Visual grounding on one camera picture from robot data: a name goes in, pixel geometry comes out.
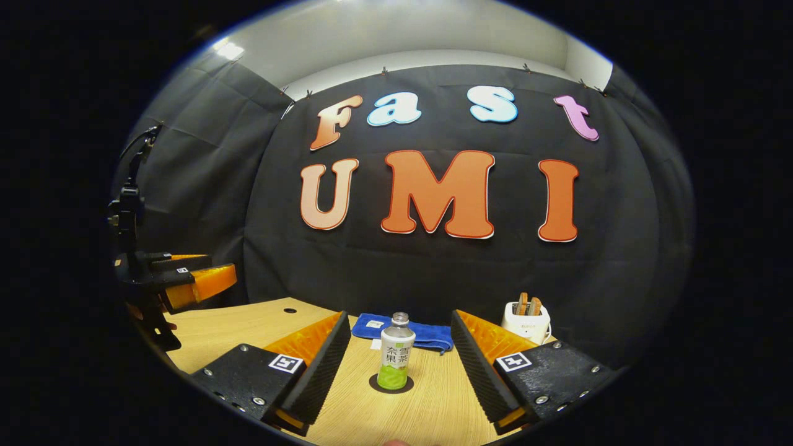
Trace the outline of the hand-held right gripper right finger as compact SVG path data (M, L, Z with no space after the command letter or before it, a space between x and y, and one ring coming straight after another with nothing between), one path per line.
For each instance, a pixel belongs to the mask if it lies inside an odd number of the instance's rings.
M564 417L626 372L560 339L536 344L462 310L452 312L450 330L476 398L499 435Z

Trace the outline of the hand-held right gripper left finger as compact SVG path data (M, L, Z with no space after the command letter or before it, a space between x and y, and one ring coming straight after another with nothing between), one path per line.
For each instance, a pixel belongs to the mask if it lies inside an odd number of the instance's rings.
M191 377L238 412L297 435L315 424L351 339L338 312L272 342L238 346Z

